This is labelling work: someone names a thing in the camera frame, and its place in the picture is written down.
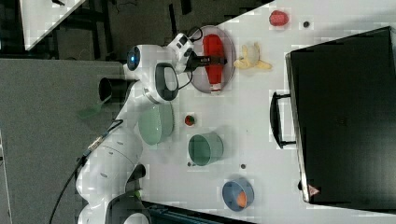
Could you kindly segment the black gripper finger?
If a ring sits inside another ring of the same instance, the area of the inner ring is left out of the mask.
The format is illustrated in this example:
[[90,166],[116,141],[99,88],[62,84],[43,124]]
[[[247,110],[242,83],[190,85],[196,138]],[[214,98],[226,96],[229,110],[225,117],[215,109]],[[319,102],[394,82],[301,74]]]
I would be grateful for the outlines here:
[[225,61],[200,61],[200,65],[224,65],[227,64],[227,60]]
[[220,56],[199,56],[199,60],[226,60],[225,57],[220,57]]

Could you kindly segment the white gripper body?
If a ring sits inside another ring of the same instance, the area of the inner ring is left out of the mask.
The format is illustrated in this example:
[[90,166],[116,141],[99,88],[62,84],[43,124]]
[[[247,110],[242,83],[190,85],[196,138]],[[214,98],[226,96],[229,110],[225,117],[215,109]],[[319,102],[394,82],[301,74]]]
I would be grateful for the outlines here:
[[178,74],[183,73],[194,50],[194,44],[186,35],[179,33],[166,47],[172,50],[175,71]]

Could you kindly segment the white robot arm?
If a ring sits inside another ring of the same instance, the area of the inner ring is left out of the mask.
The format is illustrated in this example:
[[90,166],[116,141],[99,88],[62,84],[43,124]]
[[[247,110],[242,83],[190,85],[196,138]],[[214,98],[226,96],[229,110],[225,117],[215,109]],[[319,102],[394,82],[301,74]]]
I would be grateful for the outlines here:
[[134,127],[149,107],[177,97],[179,74],[227,63],[218,35],[205,35],[202,42],[202,56],[194,52],[194,41],[183,34],[165,47],[137,45],[129,50],[124,67],[137,76],[137,81],[115,118],[116,124],[98,137],[81,158],[76,189],[87,204],[77,224],[151,223],[149,211],[125,189],[137,172],[143,150]]

